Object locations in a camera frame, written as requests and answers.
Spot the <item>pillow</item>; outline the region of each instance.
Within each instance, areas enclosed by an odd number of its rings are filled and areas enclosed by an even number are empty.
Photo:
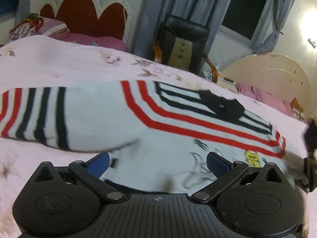
[[[118,51],[129,52],[129,47],[122,40],[114,37],[91,37],[85,34],[78,34],[69,32],[67,37],[63,39],[65,42],[76,41],[77,44],[91,46],[92,42],[96,43],[99,47],[113,48]]]
[[[285,105],[285,107],[286,107],[286,110],[287,110],[287,112],[288,112],[288,116],[289,116],[289,117],[294,117],[293,112],[292,112],[291,103],[290,103],[290,102],[287,102],[287,101],[285,101],[285,100],[284,100],[283,103],[284,103],[284,105]]]
[[[10,33],[10,39],[17,40],[23,37],[34,36],[34,35],[43,35],[48,37],[54,37],[63,34],[63,37],[67,36],[67,25],[59,20],[43,18],[44,24],[39,29],[39,32],[36,33],[35,27],[29,28],[30,23],[23,23],[17,29]]]
[[[258,88],[258,87],[252,87],[252,90],[256,96],[256,99],[270,107],[275,108],[276,110],[280,111],[281,113],[285,115],[289,115],[289,112],[287,111],[286,106],[283,103],[283,100],[265,92],[264,90]]]
[[[236,88],[237,88],[237,91],[239,93],[241,93],[242,95],[245,95],[245,96],[250,97],[254,100],[257,100],[256,95],[254,94],[254,92],[252,90],[252,87],[248,83],[245,83],[245,82],[237,83]]]

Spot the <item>wooden headboard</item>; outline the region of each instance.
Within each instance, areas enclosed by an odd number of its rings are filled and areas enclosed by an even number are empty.
[[[58,5],[50,0],[40,16],[63,21],[74,33],[110,36],[126,42],[132,10],[124,0],[111,0],[104,6],[99,0],[62,0]]]

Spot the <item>yellow cartoon print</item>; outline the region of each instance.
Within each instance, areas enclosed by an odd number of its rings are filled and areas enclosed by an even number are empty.
[[[259,154],[257,152],[255,153],[251,153],[249,150],[245,151],[245,158],[248,161],[248,165],[250,167],[261,167],[260,165],[260,157]]]

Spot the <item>bed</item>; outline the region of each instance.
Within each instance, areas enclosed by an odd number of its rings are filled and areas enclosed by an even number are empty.
[[[10,31],[10,40],[44,35],[65,42],[130,51],[126,43],[133,14],[125,0],[109,0],[103,6],[99,0],[61,0],[58,4],[49,0],[40,11],[32,13],[42,17],[43,25],[37,29],[23,21]]]
[[[45,36],[18,39],[0,48],[0,54],[1,75],[5,76],[0,79],[0,93],[16,87],[75,86],[115,80],[154,80],[191,90],[208,89],[217,96],[236,98],[247,110],[277,127],[286,138],[288,155],[307,157],[302,140],[305,124],[194,74],[115,49],[63,42]],[[41,162],[51,161],[55,166],[65,166],[74,160],[86,161],[96,155],[4,138],[0,138],[0,147],[1,238],[20,235],[12,216],[12,204]],[[316,237],[317,193],[307,195],[301,192],[301,195],[305,205],[304,237]]]
[[[274,95],[276,100],[280,98],[288,104],[296,98],[306,117],[312,113],[308,77],[297,62],[285,55],[267,53],[246,56],[229,65],[222,71],[222,75],[235,83],[259,88],[261,91]]]

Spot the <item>black office chair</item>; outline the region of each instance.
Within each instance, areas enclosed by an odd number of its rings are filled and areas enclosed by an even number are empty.
[[[159,40],[154,42],[154,59],[158,63],[199,75],[203,57],[211,67],[213,82],[217,82],[218,71],[204,53],[208,37],[207,27],[167,14],[161,26]]]

